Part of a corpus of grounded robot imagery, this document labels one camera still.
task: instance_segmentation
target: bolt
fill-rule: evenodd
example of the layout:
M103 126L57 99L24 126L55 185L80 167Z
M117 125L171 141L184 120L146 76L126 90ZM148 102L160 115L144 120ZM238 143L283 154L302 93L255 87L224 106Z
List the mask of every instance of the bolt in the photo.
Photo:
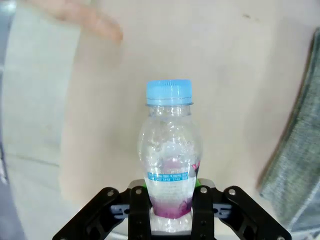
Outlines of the bolt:
M234 189L230 189L229 194L234 196L234 195L236 195L236 191Z
M113 194L114 194L114 191L113 191L113 190L108 191L108 193L107 193L107 195L108 195L109 197L111 197Z
M203 193L203 194L206 194L208 192L208 190L205 187L202 187L200 189L200 192Z

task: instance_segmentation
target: bottle cap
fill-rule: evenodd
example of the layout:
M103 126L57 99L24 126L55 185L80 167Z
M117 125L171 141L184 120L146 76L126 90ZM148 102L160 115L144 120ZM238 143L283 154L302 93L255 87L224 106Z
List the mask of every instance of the bottle cap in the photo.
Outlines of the bottle cap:
M146 85L148 106L191 105L192 84L187 79L149 81Z

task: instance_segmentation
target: finger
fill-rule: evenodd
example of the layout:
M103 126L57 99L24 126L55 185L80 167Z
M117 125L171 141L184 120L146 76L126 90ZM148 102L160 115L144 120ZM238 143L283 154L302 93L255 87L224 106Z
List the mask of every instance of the finger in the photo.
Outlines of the finger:
M27 0L41 7L56 19L78 24L116 43L123 39L120 26L107 15L74 0Z

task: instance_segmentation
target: bottle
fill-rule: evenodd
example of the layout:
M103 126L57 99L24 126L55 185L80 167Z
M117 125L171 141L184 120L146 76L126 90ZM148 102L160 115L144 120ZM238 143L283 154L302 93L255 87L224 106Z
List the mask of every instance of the bottle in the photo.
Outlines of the bottle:
M190 80L150 81L149 117L138 140L144 180L156 216L178 219L190 213L202 140L192 121Z

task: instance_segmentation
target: blue label strip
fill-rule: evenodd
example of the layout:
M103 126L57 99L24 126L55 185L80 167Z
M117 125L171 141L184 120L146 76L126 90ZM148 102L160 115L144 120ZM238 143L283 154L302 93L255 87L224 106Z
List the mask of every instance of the blue label strip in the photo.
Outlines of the blue label strip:
M158 182L176 182L187 180L189 178L188 172L178 174L157 174L148 172L148 179Z

